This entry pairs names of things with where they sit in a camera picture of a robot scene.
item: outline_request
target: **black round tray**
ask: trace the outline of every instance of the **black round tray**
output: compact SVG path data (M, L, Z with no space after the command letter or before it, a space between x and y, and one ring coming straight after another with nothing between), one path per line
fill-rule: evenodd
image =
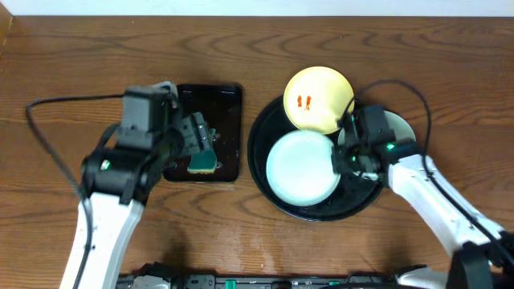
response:
M248 164L255 184L282 211L309 221L335 221L353 216L367 207L381 192L383 184L364 180L352 173L341 176L336 190L313 206L293 206L280 200L270 188L266 176L267 156L280 137L297 130L284 111L283 97L273 100L255 120L248 139ZM337 134L329 135L332 140Z

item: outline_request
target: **green sponge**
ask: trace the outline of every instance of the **green sponge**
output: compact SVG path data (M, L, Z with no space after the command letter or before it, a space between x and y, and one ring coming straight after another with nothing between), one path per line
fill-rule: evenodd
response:
M210 130L211 136L215 133L216 131L214 129ZM191 156L190 165L187 167L187 171L189 173L214 173L217 163L218 157L216 157L216 153L211 147L210 149Z

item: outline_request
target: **black cable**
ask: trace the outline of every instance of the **black cable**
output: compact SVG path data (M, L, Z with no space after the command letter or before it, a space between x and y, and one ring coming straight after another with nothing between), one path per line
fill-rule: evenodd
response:
M78 181L73 177L73 173L61 159L59 154L54 150L51 144L48 142L47 138L43 135L41 130L38 128L34 121L34 117L32 116L32 108L40 105L40 104L50 104L57 102L68 102L68 101L83 101L83 100L107 100L107 99L115 99L121 98L123 96L79 96L79 97L60 97L48 100L36 100L32 103L29 103L25 107L25 117L27 119L27 123L32 133L38 139L38 142L44 149L50 154L52 160L59 167L61 172L63 172L67 181L70 183L73 188L73 192L79 198L80 204L84 209L84 216L86 218L86 244L84 245L84 255L82 256L82 261L80 262L79 270L77 272L77 276L75 278L75 283L73 284L73 288L76 289L80 285L80 279L82 278L82 274L84 273L84 268L86 267L86 262L88 261L89 252L91 251L92 244L92 207L89 198L86 193L79 187Z
M498 242L498 240L487 230L485 229L482 224L480 224L475 217L471 216L454 198L450 196L450 194L435 180L432 172L428 169L428 166L426 165L426 152L428 150L428 144L430 140L430 132L432 129L432 117L430 114L430 109L428 107L428 101L426 100L425 96L412 84L407 83L405 81L402 81L400 79L382 79L378 80L374 83L370 83L364 88L362 88L358 94L356 94L352 99L348 102L345 108L345 112L341 118L341 120L338 122L338 124L343 124L345 121L345 117L348 114L349 107L352 102L355 102L355 100L358 100L358 98L362 95L364 95L367 91L369 91L371 88L375 88L376 86L391 83L391 84L397 84L400 86L403 86L404 88L409 89L411 92L413 92L422 102L423 106L425 107L426 111L426 139L425 139L425 145L422 148L422 164L423 168L425 169L426 176L430 178L430 180L434 183L435 187L441 192L441 194L473 225L475 226L482 234L484 234L489 241L499 250L499 252L503 255L503 257L511 263L511 265L514 267L514 258L511 256L510 253L503 247L503 245Z

